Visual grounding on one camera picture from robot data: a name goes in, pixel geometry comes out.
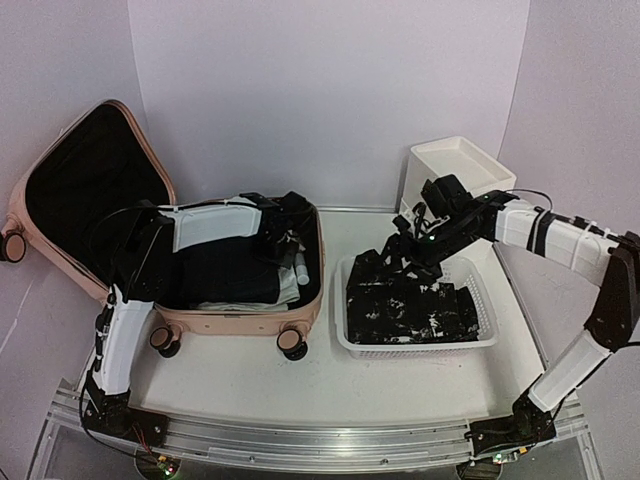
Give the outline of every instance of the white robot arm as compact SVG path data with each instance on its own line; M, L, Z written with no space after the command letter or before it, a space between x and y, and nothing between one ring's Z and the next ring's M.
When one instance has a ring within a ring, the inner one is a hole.
M299 247L290 217L310 213L311 207L293 192L285 198L286 208L259 194L247 194L196 205L143 203L124 209L136 218L129 221L128 239L114 255L113 284L96 319L96 356L85 386L91 399L91 413L85 417L88 428L127 435L132 424L153 421L162 430L166 417L129 408L128 400L136 348L154 302L167 288L172 254L215 240L253 237L254 255L290 268ZM163 436L162 431L154 432L155 426L151 431L141 427L151 445L160 444Z
M425 228L422 217L413 227L398 217L394 223L400 233L390 251L400 252L423 279L437 280L442 275L440 262L484 238L524 248L600 287L584 330L514 403L513 415L474 422L469 432L476 457L553 438L550 412L628 344L638 322L640 237L557 215L509 192L493 191L474 199L453 175L427 182L422 196L438 220ZM424 215L426 206L419 206Z

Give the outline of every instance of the white table surface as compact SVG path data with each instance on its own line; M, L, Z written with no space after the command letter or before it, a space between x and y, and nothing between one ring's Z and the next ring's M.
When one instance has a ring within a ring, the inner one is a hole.
M542 372L526 321L488 242L472 258L498 317L498 343L461 356L357 360L337 342L330 290L340 258L382 248L394 215L322 212L326 269L322 309L309 353L286 360L275 337L186 334L171 359L147 346L132 372L131 404L165 412L255 423L391 425L510 413Z

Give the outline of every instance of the white plastic container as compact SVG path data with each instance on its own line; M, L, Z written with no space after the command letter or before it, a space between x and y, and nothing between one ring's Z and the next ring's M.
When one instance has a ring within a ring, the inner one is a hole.
M509 190L516 176L495 158L464 137L450 137L411 148L400 213L413 219L411 209L422 201L420 192L427 180L454 174L477 197L491 190ZM425 215L433 220L431 212Z
M453 283L456 289L469 287L473 303L478 312L478 340L473 342L360 345L351 343L347 329L347 283L353 269L355 257L344 257L338 262L334 278L333 316L338 342L352 357L374 358L415 358L433 357L469 352L472 349L490 347L498 341L498 322L482 278L473 262L461 256L448 258L442 262L441 282Z

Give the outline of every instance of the pink suitcase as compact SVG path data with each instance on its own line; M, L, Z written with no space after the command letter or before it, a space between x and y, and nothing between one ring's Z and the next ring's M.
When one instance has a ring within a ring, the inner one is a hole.
M87 248L90 227L141 199L175 204L171 179L127 107L115 100L103 102L74 122L15 186L2 229L1 256L17 263L29 243L104 303L107 287L99 254ZM285 353L304 342L323 291L324 249L315 208L313 216L315 228L303 238L310 282L301 287L295 308L211 312L156 303L174 335L279 335L278 346Z

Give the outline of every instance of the white wall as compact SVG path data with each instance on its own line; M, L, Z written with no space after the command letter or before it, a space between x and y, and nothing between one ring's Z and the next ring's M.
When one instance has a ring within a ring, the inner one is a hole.
M497 154L528 0L130 0L151 141L182 200L393 206L407 147Z
M115 97L144 121L126 0L4 2L0 15L0 211L77 115ZM24 478L53 393L77 380L99 311L30 251L0 263L0 466Z
M532 0L500 160L556 210L640 232L640 5ZM555 358L589 315L597 289L507 251L516 282ZM609 360L580 392L608 479L640 473L640 349Z

